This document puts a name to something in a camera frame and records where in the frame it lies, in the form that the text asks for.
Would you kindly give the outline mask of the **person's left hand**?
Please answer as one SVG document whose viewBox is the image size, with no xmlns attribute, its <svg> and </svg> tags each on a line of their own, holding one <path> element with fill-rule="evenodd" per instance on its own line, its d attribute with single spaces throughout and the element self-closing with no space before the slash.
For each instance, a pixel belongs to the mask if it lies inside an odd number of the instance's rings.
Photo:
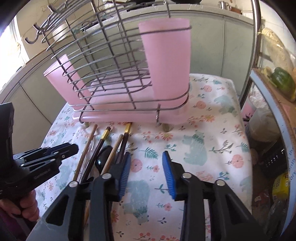
<svg viewBox="0 0 296 241">
<path fill-rule="evenodd" d="M 39 219 L 39 208 L 36 200 L 36 190 L 32 190 L 15 205 L 11 200 L 2 199 L 1 208 L 11 217 L 14 215 L 22 215 L 29 221 L 37 221 Z"/>
</svg>

